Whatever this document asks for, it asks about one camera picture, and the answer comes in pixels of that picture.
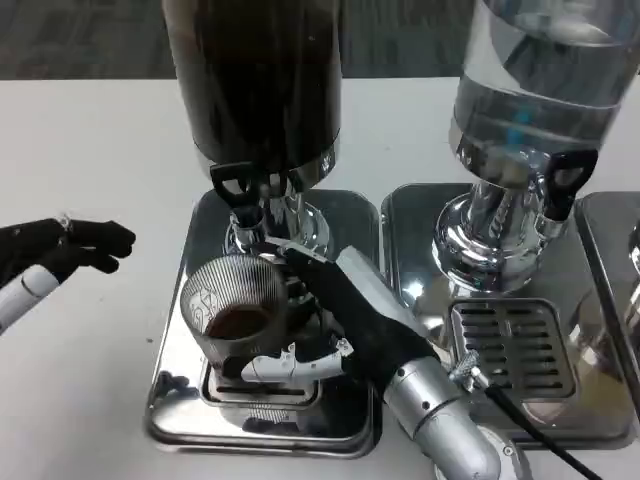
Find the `gray carpet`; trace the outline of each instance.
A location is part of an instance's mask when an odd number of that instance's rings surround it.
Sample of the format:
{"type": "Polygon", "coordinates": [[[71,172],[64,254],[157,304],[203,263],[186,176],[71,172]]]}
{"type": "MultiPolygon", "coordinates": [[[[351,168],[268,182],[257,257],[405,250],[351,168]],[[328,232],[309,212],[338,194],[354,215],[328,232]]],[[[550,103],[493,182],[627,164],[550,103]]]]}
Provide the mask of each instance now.
{"type": "MultiPolygon", "coordinates": [[[[473,0],[344,1],[346,77],[459,75],[473,0]]],[[[0,79],[172,78],[160,4],[0,0],[0,79]]]]}

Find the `black cable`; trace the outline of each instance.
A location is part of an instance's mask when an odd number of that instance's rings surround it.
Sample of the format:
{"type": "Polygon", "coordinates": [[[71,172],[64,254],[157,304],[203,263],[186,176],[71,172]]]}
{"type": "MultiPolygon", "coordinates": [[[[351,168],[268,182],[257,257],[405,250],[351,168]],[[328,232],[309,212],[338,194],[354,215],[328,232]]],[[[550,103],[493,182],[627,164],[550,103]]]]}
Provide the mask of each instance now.
{"type": "Polygon", "coordinates": [[[497,385],[490,385],[484,391],[487,397],[495,402],[500,409],[517,425],[519,425],[525,432],[531,435],[531,438],[542,443],[551,452],[567,462],[568,465],[573,467],[576,471],[581,473],[585,478],[589,480],[602,480],[601,477],[596,475],[593,471],[587,468],[580,460],[575,458],[564,448],[560,447],[556,442],[547,437],[544,433],[538,430],[529,419],[516,407],[509,397],[502,391],[497,385]]]}

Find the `white table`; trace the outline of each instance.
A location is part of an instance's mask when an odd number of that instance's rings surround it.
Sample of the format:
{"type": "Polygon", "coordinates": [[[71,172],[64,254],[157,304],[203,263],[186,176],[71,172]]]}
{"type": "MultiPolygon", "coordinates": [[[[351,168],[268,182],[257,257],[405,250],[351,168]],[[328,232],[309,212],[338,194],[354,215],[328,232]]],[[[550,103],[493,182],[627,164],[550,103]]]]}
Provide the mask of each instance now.
{"type": "MultiPolygon", "coordinates": [[[[468,180],[447,144],[456,85],[345,81],[341,157],[321,186],[379,206],[405,183],[468,180]]],[[[585,191],[640,188],[639,122],[636,82],[585,191]]],[[[389,415],[377,448],[351,461],[172,454],[145,437],[191,209],[209,189],[175,81],[2,82],[0,165],[0,225],[66,211],[138,234],[116,275],[77,273],[0,338],[0,479],[430,478],[389,415]]],[[[625,478],[640,443],[576,455],[625,478]]],[[[547,452],[527,456],[536,478],[580,478],[547,452]]]]}

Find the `coffee residue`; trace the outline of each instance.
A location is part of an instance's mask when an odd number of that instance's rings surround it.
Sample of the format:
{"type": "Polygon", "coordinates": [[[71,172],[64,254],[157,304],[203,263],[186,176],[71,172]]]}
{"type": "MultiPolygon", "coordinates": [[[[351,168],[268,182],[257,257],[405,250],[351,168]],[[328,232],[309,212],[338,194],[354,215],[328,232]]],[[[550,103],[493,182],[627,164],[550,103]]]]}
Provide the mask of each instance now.
{"type": "Polygon", "coordinates": [[[205,335],[220,340],[240,340],[264,330],[271,317],[257,307],[232,307],[210,322],[205,335]]]}

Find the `stainless steel platform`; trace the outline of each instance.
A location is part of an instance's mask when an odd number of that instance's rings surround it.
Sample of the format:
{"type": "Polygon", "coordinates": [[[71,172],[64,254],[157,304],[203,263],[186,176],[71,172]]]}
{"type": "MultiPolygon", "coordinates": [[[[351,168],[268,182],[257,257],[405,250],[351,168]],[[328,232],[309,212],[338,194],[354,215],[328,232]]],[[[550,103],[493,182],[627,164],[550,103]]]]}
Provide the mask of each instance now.
{"type": "Polygon", "coordinates": [[[615,346],[597,360],[620,365],[640,418],[640,193],[589,195],[576,220],[615,346]]]}
{"type": "MultiPolygon", "coordinates": [[[[495,350],[500,353],[497,357],[504,357],[503,365],[490,365],[486,355],[484,358],[483,366],[491,370],[496,380],[501,370],[516,368],[516,364],[523,368],[523,352],[514,347],[517,315],[513,312],[513,302],[522,302],[530,320],[538,318],[544,323],[539,333],[548,337],[542,338],[540,344],[548,347],[535,350],[536,365],[541,373],[550,374],[549,378],[542,375],[544,381],[551,381],[532,383],[532,389],[511,388],[512,398],[521,403],[542,431],[566,448],[627,445],[634,438],[633,405],[617,364],[602,368],[593,362],[594,348],[610,347],[611,343],[597,299],[593,303],[595,285],[575,223],[570,221],[563,237],[545,250],[541,270],[523,289],[501,299],[463,290],[442,275],[433,261],[432,244],[444,205],[469,188],[466,184],[407,185],[385,199],[385,264],[393,288],[427,326],[430,341],[443,363],[455,362],[468,343],[461,340],[462,328],[471,327],[469,321],[474,312],[463,314],[464,305],[460,302],[472,302],[476,317],[482,316],[480,310],[484,309],[484,314],[492,317],[488,319],[494,328],[491,335],[504,337],[496,342],[504,348],[495,350]],[[597,345],[589,343],[591,336],[585,337],[585,332],[594,330],[602,332],[597,345]]],[[[478,422],[503,429],[523,447],[538,447],[480,392],[472,395],[472,415],[478,422]]]]}
{"type": "MultiPolygon", "coordinates": [[[[329,223],[334,253],[353,245],[379,261],[378,216],[362,197],[311,190],[306,200],[329,223]]],[[[145,424],[161,445],[182,451],[354,458],[381,433],[371,389],[348,377],[307,385],[258,386],[218,378],[176,305],[187,276],[222,255],[229,209],[214,192],[197,205],[158,355],[145,424]]]]}

